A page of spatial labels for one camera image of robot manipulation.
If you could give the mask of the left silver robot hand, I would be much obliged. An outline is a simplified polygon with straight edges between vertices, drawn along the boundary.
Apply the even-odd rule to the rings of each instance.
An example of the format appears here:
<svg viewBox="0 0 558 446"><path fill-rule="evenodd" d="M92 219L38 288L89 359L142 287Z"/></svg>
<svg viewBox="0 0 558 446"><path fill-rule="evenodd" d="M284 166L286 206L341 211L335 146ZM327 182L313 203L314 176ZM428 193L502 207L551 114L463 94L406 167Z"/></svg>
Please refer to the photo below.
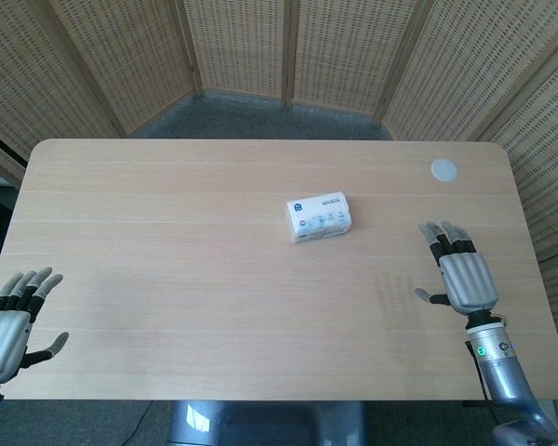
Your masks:
<svg viewBox="0 0 558 446"><path fill-rule="evenodd" d="M0 385L19 369L54 358L66 345L69 334L59 334L47 348L29 353L28 341L37 316L49 293L63 280L51 267L12 276L0 291Z"/></svg>

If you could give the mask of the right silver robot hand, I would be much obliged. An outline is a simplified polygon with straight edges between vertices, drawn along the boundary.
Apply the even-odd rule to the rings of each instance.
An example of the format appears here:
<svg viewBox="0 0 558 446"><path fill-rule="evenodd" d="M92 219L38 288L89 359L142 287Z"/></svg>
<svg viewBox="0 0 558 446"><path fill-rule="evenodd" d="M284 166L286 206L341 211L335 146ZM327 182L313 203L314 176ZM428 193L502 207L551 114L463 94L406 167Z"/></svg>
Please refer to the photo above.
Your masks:
<svg viewBox="0 0 558 446"><path fill-rule="evenodd" d="M415 295L432 305L451 307L468 318L467 329L490 323L502 323L503 318L492 313L498 302L498 291L484 256L479 253L470 234L448 221L432 221L418 225L427 241L441 274L445 292L431 294L422 288Z"/></svg>

